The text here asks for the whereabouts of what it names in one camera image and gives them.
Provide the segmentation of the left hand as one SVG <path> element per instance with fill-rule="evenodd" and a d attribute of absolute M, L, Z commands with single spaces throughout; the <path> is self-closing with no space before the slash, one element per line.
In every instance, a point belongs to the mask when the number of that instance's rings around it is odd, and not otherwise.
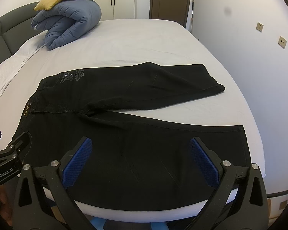
<path fill-rule="evenodd" d="M 0 221 L 4 222 L 4 226 L 13 229 L 12 222 L 13 207 L 11 206 L 7 189 L 4 184 L 0 185 Z"/>

